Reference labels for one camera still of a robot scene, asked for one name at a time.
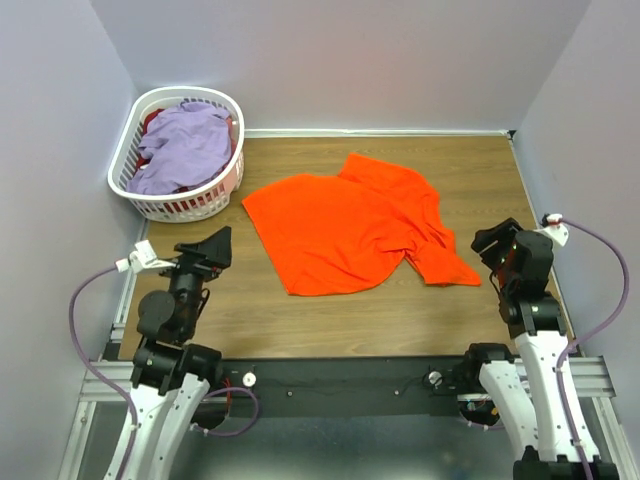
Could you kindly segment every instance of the screw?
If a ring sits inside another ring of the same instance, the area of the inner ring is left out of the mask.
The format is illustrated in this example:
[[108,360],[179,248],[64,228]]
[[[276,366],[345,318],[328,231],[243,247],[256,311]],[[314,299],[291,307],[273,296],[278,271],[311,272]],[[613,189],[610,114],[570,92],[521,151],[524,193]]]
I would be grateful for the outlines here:
[[435,370],[429,374],[429,383],[434,387],[440,386],[442,383],[442,374],[440,372],[436,372]]

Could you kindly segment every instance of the white cable clip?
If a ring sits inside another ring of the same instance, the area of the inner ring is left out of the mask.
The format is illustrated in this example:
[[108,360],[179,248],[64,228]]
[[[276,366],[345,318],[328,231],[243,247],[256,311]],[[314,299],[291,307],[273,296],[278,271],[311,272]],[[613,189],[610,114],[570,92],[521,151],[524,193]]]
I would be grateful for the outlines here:
[[544,228],[534,230],[541,233],[545,237],[550,238],[553,241],[554,247],[556,245],[564,247],[569,239],[569,229],[562,223],[562,215],[559,213],[551,213],[545,215],[543,225]]

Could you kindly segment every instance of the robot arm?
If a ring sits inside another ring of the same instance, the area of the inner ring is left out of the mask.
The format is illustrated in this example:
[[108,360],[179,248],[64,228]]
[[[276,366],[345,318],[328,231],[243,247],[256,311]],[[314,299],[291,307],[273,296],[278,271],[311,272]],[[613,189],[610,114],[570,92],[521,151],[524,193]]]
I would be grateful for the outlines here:
[[[166,480],[193,414],[222,376],[222,355],[187,344],[209,299],[203,285],[231,265],[231,228],[196,244],[178,244],[180,255],[160,260],[148,241],[136,244],[119,271],[169,277],[167,291],[148,293],[138,306],[142,339],[133,358],[131,399],[138,425],[127,413],[105,480]],[[135,442],[130,442],[135,429]],[[123,461],[126,468],[120,472]]]
[[545,227],[523,230],[514,219],[476,233],[471,248],[498,279],[500,316],[520,353],[529,379],[525,392],[505,345],[472,344],[462,364],[434,385],[435,394],[487,393],[498,408],[514,449],[516,480],[584,479],[585,471],[563,408],[566,396],[580,433],[580,447],[593,478],[619,479],[615,465],[600,452],[585,424],[569,363],[558,385],[557,359],[568,339],[560,305],[545,290],[553,247],[568,239],[560,215],[545,217]]

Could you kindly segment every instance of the white connector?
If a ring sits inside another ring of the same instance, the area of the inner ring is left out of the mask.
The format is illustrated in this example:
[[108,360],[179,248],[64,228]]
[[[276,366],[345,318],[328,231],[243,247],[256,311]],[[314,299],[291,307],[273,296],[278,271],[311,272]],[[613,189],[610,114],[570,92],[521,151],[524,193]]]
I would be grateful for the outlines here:
[[129,254],[128,258],[118,260],[116,267],[121,273],[132,269],[133,273],[138,274],[140,272],[160,272],[168,268],[174,268],[175,264],[166,260],[158,260],[158,256],[149,240],[143,240],[136,243],[136,249]]
[[556,245],[564,247],[569,240],[569,229],[562,222],[562,215],[559,213],[552,213],[546,217],[548,226],[535,230],[541,233],[545,237],[549,237],[553,241],[553,246]]

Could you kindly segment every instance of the white baseboard trim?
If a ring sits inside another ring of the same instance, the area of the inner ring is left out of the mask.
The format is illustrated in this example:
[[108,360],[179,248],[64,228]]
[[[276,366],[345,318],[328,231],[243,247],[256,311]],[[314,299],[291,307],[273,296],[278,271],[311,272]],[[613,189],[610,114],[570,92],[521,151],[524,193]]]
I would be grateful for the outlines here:
[[362,129],[340,128],[248,128],[246,138],[283,137],[426,137],[426,136],[506,136],[507,130],[430,130],[430,129]]

